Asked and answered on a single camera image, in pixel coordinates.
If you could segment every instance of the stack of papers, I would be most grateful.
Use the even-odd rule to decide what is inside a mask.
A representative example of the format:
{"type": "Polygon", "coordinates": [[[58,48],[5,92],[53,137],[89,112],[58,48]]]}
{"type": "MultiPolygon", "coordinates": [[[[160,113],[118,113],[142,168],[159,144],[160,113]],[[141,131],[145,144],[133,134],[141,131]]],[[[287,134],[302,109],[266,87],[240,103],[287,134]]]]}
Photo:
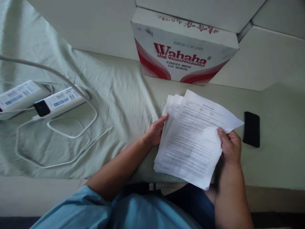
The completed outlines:
{"type": "Polygon", "coordinates": [[[217,129],[222,127],[229,133],[244,122],[189,90],[184,97],[169,95],[165,112],[169,117],[163,126],[154,171],[208,190],[222,152],[217,129]]]}

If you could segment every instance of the lap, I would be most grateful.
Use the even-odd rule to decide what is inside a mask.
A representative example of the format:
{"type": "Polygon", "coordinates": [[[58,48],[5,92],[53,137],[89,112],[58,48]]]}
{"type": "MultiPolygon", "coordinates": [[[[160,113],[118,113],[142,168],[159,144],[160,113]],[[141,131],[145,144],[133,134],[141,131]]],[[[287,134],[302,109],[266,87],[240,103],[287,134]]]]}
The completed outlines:
{"type": "MultiPolygon", "coordinates": [[[[215,193],[210,190],[209,197],[215,199],[215,193]]],[[[203,228],[215,228],[214,204],[204,190],[187,184],[183,188],[165,196],[169,201],[179,206],[191,215],[203,228]]]]}
{"type": "MultiPolygon", "coordinates": [[[[137,183],[124,186],[112,201],[112,206],[115,206],[121,199],[132,193],[148,194],[149,184],[137,183]]],[[[191,215],[201,227],[215,228],[215,209],[213,204],[215,192],[213,188],[205,192],[192,184],[187,184],[181,189],[166,195],[165,198],[191,215]]]]}

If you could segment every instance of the white cable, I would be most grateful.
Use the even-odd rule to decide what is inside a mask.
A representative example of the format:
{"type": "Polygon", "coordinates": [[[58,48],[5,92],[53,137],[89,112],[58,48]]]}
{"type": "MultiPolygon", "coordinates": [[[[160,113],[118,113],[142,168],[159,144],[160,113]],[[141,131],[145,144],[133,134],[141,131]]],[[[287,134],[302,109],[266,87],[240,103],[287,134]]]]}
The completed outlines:
{"type": "Polygon", "coordinates": [[[70,80],[68,80],[65,76],[63,76],[61,73],[59,73],[58,71],[54,70],[53,68],[50,68],[48,66],[45,66],[45,65],[41,65],[41,64],[37,64],[37,63],[34,63],[34,62],[31,62],[31,61],[27,61],[27,60],[22,60],[22,59],[16,59],[16,58],[12,58],[12,57],[7,57],[7,56],[3,56],[3,55],[0,55],[0,60],[5,60],[5,61],[10,61],[10,62],[15,62],[15,63],[20,63],[20,64],[24,64],[24,65],[30,65],[30,66],[34,66],[34,67],[37,67],[37,68],[41,68],[41,69],[44,69],[44,70],[47,70],[51,73],[53,73],[54,75],[58,76],[59,78],[61,78],[63,81],[65,81],[67,84],[69,84],[81,97],[84,98],[84,100],[92,107],[92,109],[94,110],[95,112],[95,116],[94,118],[92,119],[92,121],[88,124],[88,126],[86,126],[82,132],[80,132],[78,135],[76,136],[70,136],[70,135],[67,135],[59,130],[56,130],[54,129],[53,127],[50,126],[50,124],[47,124],[47,126],[55,131],[56,133],[59,133],[65,137],[68,137],[70,139],[75,139],[75,138],[78,138],[80,137],[81,135],[83,135],[88,129],[90,126],[92,126],[92,124],[97,120],[98,118],[98,111],[97,109],[93,106],[93,104],[91,103],[91,101],[86,97],[86,95],[84,95],[70,80]]]}
{"type": "MultiPolygon", "coordinates": [[[[38,83],[41,83],[41,84],[44,84],[44,85],[48,85],[50,87],[51,95],[53,95],[53,86],[51,84],[42,83],[42,82],[38,82],[38,83]]],[[[34,110],[34,109],[35,109],[34,107],[31,107],[31,108],[25,108],[25,109],[20,109],[20,110],[1,111],[0,114],[13,113],[13,112],[19,112],[19,111],[27,111],[27,110],[34,110]]]]}
{"type": "Polygon", "coordinates": [[[90,126],[92,126],[92,124],[93,124],[93,123],[97,120],[97,118],[98,118],[98,111],[97,111],[97,109],[93,106],[93,104],[91,103],[91,101],[90,101],[90,100],[86,97],[86,95],[84,95],[84,94],[83,94],[83,93],[82,93],[82,92],[81,92],[81,91],[80,91],[80,90],[79,90],[70,80],[68,80],[68,79],[67,79],[65,76],[63,76],[61,73],[59,73],[58,71],[56,71],[56,70],[54,70],[54,69],[52,69],[52,68],[50,68],[50,67],[47,67],[47,66],[44,66],[44,65],[41,65],[41,64],[37,64],[37,63],[31,62],[31,61],[22,60],[22,59],[17,59],[17,58],[11,58],[11,57],[7,57],[7,56],[3,56],[3,55],[0,55],[0,60],[10,61],[10,62],[15,62],[15,63],[20,63],[20,64],[29,65],[29,66],[33,66],[33,67],[38,67],[38,68],[41,68],[41,69],[44,69],[44,70],[47,70],[47,71],[53,73],[54,75],[58,76],[58,77],[61,78],[63,81],[65,81],[67,84],[69,84],[69,85],[70,85],[70,86],[71,86],[71,87],[72,87],[81,97],[83,97],[83,99],[92,107],[92,109],[93,109],[94,112],[95,112],[95,116],[94,116],[94,118],[92,119],[92,121],[88,124],[88,126],[86,126],[86,127],[84,128],[84,126],[76,119],[76,121],[83,127],[83,131],[81,131],[81,132],[80,132],[78,135],[76,135],[76,136],[67,135],[67,134],[65,134],[65,133],[63,133],[63,132],[61,132],[61,131],[59,131],[59,130],[54,129],[54,128],[50,125],[50,122],[51,122],[51,121],[59,120],[59,119],[63,119],[63,118],[58,118],[58,119],[54,119],[54,120],[51,120],[51,121],[47,122],[47,126],[48,126],[51,130],[53,130],[53,131],[55,131],[56,133],[59,133],[59,134],[65,136],[65,137],[68,137],[68,138],[70,138],[70,139],[78,138],[78,137],[80,137],[81,135],[83,135],[84,133],[87,134],[87,136],[88,136],[88,138],[89,138],[88,143],[87,143],[87,144],[84,146],[84,148],[79,152],[79,154],[78,154],[73,160],[71,160],[71,161],[69,161],[69,162],[64,162],[64,163],[60,163],[60,164],[56,164],[56,165],[50,165],[50,166],[42,166],[42,165],[36,163],[35,161],[32,161],[32,160],[30,160],[30,159],[28,159],[28,158],[22,156],[21,154],[19,154],[19,152],[18,152],[19,130],[20,130],[21,127],[23,127],[23,126],[26,125],[27,123],[30,123],[30,122],[32,122],[32,121],[36,121],[36,120],[41,119],[41,117],[39,117],[38,115],[37,115],[37,116],[34,116],[30,121],[27,121],[27,122],[21,124],[21,125],[17,128],[17,130],[16,130],[15,152],[16,152],[16,154],[17,154],[20,158],[22,158],[22,159],[24,159],[24,160],[26,160],[26,161],[28,161],[28,162],[30,162],[30,163],[32,163],[32,164],[34,164],[34,165],[40,167],[40,168],[43,168],[43,169],[54,168],[54,167],[57,167],[57,166],[70,164],[70,163],[76,161],[76,160],[78,159],[78,157],[79,157],[79,156],[81,155],[81,153],[86,149],[86,147],[88,146],[88,144],[89,144],[90,141],[91,141],[91,139],[90,139],[90,137],[89,137],[89,135],[88,135],[88,133],[87,133],[88,128],[89,128],[90,126]]]}
{"type": "MultiPolygon", "coordinates": [[[[79,156],[82,154],[83,151],[85,151],[85,149],[87,148],[87,146],[88,146],[89,143],[91,142],[90,136],[89,136],[89,134],[86,132],[86,135],[88,136],[89,140],[88,140],[88,142],[86,143],[86,145],[82,148],[82,150],[76,155],[76,157],[73,158],[73,160],[71,160],[71,161],[69,161],[69,162],[63,162],[63,163],[55,164],[55,165],[43,166],[43,165],[41,165],[41,164],[39,164],[39,163],[37,163],[37,162],[35,162],[35,161],[32,161],[32,160],[30,160],[30,159],[24,157],[24,156],[21,155],[21,154],[19,153],[19,151],[18,151],[19,131],[20,131],[20,129],[21,129],[24,125],[26,125],[26,124],[28,124],[28,123],[30,123],[30,122],[33,122],[33,121],[40,120],[40,119],[42,119],[42,118],[39,117],[39,116],[37,115],[37,116],[34,116],[30,121],[27,121],[27,122],[21,124],[20,126],[18,126],[18,128],[17,128],[17,130],[16,130],[16,143],[15,143],[15,152],[16,152],[16,154],[17,154],[20,158],[24,159],[25,161],[27,161],[27,162],[29,162],[29,163],[31,163],[31,164],[33,164],[33,165],[39,167],[39,168],[42,168],[42,169],[50,169],[50,168],[54,168],[54,167],[61,166],[61,165],[71,164],[71,163],[75,162],[75,161],[79,158],[79,156]]],[[[84,126],[80,123],[80,121],[78,121],[77,119],[75,119],[75,120],[78,122],[78,124],[79,124],[82,128],[84,128],[84,126]]]]}

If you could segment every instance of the sleeve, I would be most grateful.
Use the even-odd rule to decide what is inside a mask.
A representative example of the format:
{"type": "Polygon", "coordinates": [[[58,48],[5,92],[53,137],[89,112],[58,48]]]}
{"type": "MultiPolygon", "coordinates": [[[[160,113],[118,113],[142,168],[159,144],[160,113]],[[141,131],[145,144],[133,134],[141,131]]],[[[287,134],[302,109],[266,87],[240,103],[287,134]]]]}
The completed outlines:
{"type": "Polygon", "coordinates": [[[110,202],[84,186],[48,211],[31,228],[106,228],[111,210],[110,202]]]}

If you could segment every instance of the cardboard box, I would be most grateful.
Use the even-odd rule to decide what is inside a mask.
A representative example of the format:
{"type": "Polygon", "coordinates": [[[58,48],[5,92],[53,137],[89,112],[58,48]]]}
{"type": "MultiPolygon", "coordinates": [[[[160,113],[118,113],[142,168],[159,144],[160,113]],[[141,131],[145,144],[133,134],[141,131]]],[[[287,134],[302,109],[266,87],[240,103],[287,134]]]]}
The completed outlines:
{"type": "Polygon", "coordinates": [[[239,49],[235,33],[139,7],[131,25],[147,76],[205,85],[239,49]]]}

